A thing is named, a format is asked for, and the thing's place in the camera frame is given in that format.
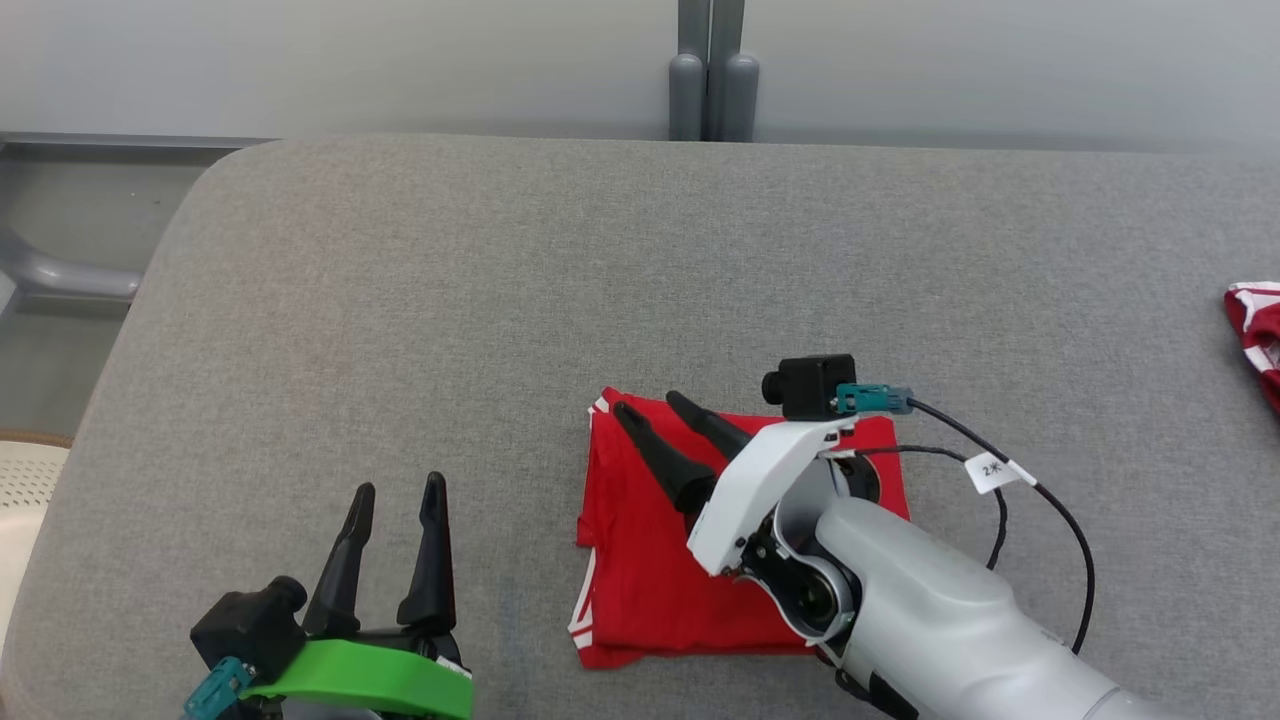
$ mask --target cable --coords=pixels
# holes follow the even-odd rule
[[[946,413],[931,405],[920,402],[914,397],[906,398],[906,404],[924,413],[925,415],[932,415],[933,418],[937,418],[938,420],[946,423],[947,425],[951,427],[951,429],[969,438],[978,447],[995,455],[996,459],[1000,460],[1001,462],[1009,464],[1007,455],[996,450],[996,446],[983,439],[982,436],[970,430],[955,418],[947,415]],[[1053,506],[1053,510],[1057,510],[1057,514],[1062,516],[1062,520],[1066,520],[1068,527],[1071,528],[1071,533],[1075,536],[1075,541],[1080,544],[1080,552],[1084,555],[1084,610],[1080,612],[1080,629],[1076,630],[1075,642],[1071,643],[1071,652],[1074,652],[1075,655],[1080,655],[1080,648],[1084,647],[1084,635],[1087,635],[1089,632],[1089,620],[1092,620],[1093,618],[1093,596],[1097,591],[1097,575],[1093,568],[1093,551],[1089,548],[1089,541],[1085,539],[1084,530],[1080,529],[1080,524],[1075,521],[1075,518],[1071,515],[1071,511],[1068,510],[1066,506],[1062,505],[1062,502],[1052,492],[1050,492],[1048,488],[1044,487],[1044,483],[1036,483],[1033,487],[1036,488],[1036,492],[1041,495],[1041,497],[1047,500],[1048,503]]]
[[[970,430],[969,428],[964,427],[959,420],[956,420],[951,415],[947,415],[946,413],[938,410],[937,407],[933,407],[932,405],[927,405],[924,402],[920,402],[919,400],[916,400],[914,397],[908,397],[906,398],[906,404],[910,405],[911,407],[915,407],[920,413],[924,413],[925,415],[932,415],[932,416],[937,418],[938,420],[942,420],[947,425],[951,425],[951,429],[954,429],[955,432],[957,432],[957,433],[963,434],[964,437],[969,438],[978,447],[980,447],[980,448],[986,450],[987,452],[995,455],[996,460],[1000,460],[1001,462],[1009,462],[1009,456],[1007,455],[1005,455],[1004,452],[996,450],[996,446],[993,446],[989,442],[982,439],[982,436],[979,436],[978,433],[975,433],[975,432]]]
[[[892,447],[872,447],[868,450],[859,450],[859,455],[877,455],[882,452],[923,452],[929,455],[946,455],[947,457],[964,464],[968,457],[960,455],[954,450],[947,450],[946,447],[933,447],[929,445],[895,445]],[[987,557],[987,569],[995,570],[996,562],[1000,560],[1000,550],[1005,547],[1005,536],[1007,536],[1009,525],[1009,505],[1005,503],[1005,493],[996,488],[996,505],[1000,506],[1000,524],[996,527],[996,542],[991,546],[991,555]]]
[[[1080,655],[1080,648],[1084,647],[1084,635],[1089,632],[1089,620],[1093,618],[1093,592],[1097,584],[1093,574],[1093,551],[1089,550],[1089,541],[1084,539],[1084,530],[1080,529],[1080,524],[1071,516],[1071,511],[1044,487],[1044,483],[1038,483],[1036,492],[1041,493],[1041,497],[1047,500],[1057,510],[1059,515],[1066,520],[1066,524],[1070,525],[1071,532],[1075,534],[1076,542],[1080,543],[1080,552],[1084,553],[1084,582],[1087,585],[1084,591],[1084,612],[1080,614],[1080,629],[1075,633],[1075,642],[1071,643],[1071,652]]]

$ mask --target gray table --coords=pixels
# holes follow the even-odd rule
[[[564,630],[586,406],[605,384],[767,410],[780,357],[850,351],[1075,511],[1089,662],[1270,717],[1277,419],[1221,309],[1280,277],[1280,165],[1222,158],[476,137],[282,142],[219,163],[143,282],[58,486],[6,710],[173,717],[219,593],[314,583],[352,488],[358,610],[389,623],[429,469],[451,480],[481,717],[873,717],[808,659],[579,667]],[[904,439],[968,450],[923,418]],[[916,521],[984,557],[995,509],[908,459]],[[1010,492],[1001,560],[1075,630],[1079,551]]]

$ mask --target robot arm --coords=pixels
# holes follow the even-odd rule
[[[660,438],[643,418],[622,423],[672,501],[684,498],[677,509],[696,516],[698,562],[764,587],[837,683],[895,720],[1185,720],[1089,667],[1019,610],[1002,578],[851,492],[827,451],[854,429],[840,389],[852,383],[847,355],[785,360],[764,389],[787,421],[745,445],[716,442],[709,433],[727,423],[669,395],[730,457],[718,480],[705,468],[671,471],[669,446],[677,457],[653,462]],[[690,478],[700,489],[681,495]]]

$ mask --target folded red shirt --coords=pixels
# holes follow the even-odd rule
[[[584,667],[618,667],[645,655],[805,653],[773,601],[751,582],[709,577],[685,547],[676,512],[611,409],[625,401],[672,447],[717,473],[727,461],[659,400],[605,388],[590,409],[591,443],[577,544],[590,547],[568,630]],[[782,418],[724,415],[755,434]],[[888,418],[860,420],[841,448],[897,445]],[[910,519],[897,455],[869,457],[881,505]]]
[[[1235,283],[1224,300],[1244,356],[1258,369],[1262,392],[1280,413],[1280,283]]]

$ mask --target white stripe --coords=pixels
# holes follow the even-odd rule
[[[1023,470],[1021,465],[1019,465],[1018,462],[1014,462],[1012,459],[1010,459],[1009,462],[1005,462],[1005,466],[1009,468],[1010,470],[1018,473],[1024,480],[1027,480],[1027,484],[1029,484],[1032,487],[1036,487],[1039,483],[1039,480],[1037,480],[1034,477],[1032,477],[1030,473],[1028,473],[1027,470]]]
[[[1280,283],[1272,283],[1272,282],[1231,283],[1226,286],[1226,290],[1267,290],[1272,292],[1280,292]]]
[[[1249,325],[1253,324],[1253,315],[1258,310],[1280,302],[1280,296],[1254,295],[1249,292],[1251,290],[1280,292],[1280,283],[1235,283],[1228,290],[1235,292],[1235,301],[1244,307],[1244,322],[1240,324],[1242,333],[1249,332]]]
[[[591,577],[595,575],[595,548],[591,548],[591,557],[586,561],[586,578],[582,580],[582,589],[577,593],[577,602],[573,603],[573,616],[568,619],[568,632],[581,630],[591,624],[591,609],[586,606],[586,592],[591,589]]]
[[[1260,373],[1266,373],[1267,370],[1280,370],[1267,352],[1262,350],[1261,345],[1245,347],[1244,356],[1249,359],[1249,363],[1253,363],[1253,366],[1257,368]]]
[[[447,669],[452,670],[453,673],[457,673],[458,675],[462,675],[463,678],[467,678],[467,679],[471,678],[471,670],[467,670],[466,667],[458,665],[457,662],[449,660],[448,657],[444,657],[443,655],[440,657],[435,659],[435,664],[439,665],[439,666],[442,666],[442,667],[447,667]]]

